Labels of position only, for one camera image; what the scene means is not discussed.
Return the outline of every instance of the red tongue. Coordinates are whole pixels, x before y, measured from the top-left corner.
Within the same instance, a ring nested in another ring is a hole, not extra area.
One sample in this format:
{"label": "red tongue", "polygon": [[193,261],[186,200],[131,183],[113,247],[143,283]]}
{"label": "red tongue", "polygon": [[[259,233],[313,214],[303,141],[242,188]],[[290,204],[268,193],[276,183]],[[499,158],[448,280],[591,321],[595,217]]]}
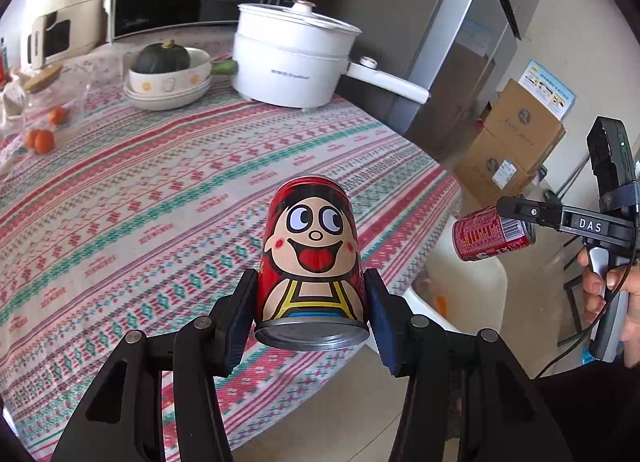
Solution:
{"label": "red tongue", "polygon": [[323,272],[329,270],[334,257],[327,247],[322,249],[305,249],[300,252],[298,260],[302,267],[310,272]]}

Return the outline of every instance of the beige air fryer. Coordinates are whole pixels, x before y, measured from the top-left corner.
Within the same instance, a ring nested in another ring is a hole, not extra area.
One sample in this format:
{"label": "beige air fryer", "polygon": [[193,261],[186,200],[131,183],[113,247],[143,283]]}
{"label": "beige air fryer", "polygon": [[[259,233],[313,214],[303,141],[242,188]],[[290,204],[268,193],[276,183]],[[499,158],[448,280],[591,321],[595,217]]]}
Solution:
{"label": "beige air fryer", "polygon": [[84,55],[104,41],[102,0],[42,0],[41,12],[27,42],[27,61],[34,69]]}

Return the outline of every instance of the can bottom rim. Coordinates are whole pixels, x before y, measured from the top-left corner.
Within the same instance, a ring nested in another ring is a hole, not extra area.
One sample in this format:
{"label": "can bottom rim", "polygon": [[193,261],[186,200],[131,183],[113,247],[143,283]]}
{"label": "can bottom rim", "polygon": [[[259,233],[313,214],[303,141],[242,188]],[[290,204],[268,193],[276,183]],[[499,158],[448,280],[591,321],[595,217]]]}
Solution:
{"label": "can bottom rim", "polygon": [[255,339],[274,348],[324,352],[359,345],[369,337],[366,324],[340,317],[286,317],[256,325]]}

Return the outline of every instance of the cartoon mouth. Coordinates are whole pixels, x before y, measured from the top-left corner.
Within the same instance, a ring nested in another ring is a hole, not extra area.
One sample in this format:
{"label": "cartoon mouth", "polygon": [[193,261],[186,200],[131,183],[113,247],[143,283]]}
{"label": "cartoon mouth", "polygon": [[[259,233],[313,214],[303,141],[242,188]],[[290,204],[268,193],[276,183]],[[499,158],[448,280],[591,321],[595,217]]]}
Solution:
{"label": "cartoon mouth", "polygon": [[334,243],[333,245],[327,245],[326,247],[308,247],[307,245],[293,241],[291,238],[287,241],[291,244],[293,250],[296,251],[300,266],[316,274],[327,272],[333,268],[338,250],[342,246],[342,241]]}

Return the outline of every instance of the white wall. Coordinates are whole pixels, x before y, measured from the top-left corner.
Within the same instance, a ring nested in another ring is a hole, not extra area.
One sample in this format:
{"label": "white wall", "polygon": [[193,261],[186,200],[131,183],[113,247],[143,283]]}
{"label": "white wall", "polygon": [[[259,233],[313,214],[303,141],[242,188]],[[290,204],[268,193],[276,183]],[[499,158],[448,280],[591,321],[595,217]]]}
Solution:
{"label": "white wall", "polygon": [[0,18],[0,37],[4,38],[7,47],[9,66],[20,66],[20,48],[26,48],[26,38],[20,43],[20,34],[29,33],[35,18],[41,13],[35,13],[36,2],[27,0],[12,0]]}
{"label": "white wall", "polygon": [[[545,162],[558,189],[587,152],[598,115],[624,122],[631,143],[640,135],[640,45],[613,0],[540,0],[527,34],[498,90],[536,60],[576,95],[566,135]],[[598,196],[588,163],[563,202],[588,207]]]}

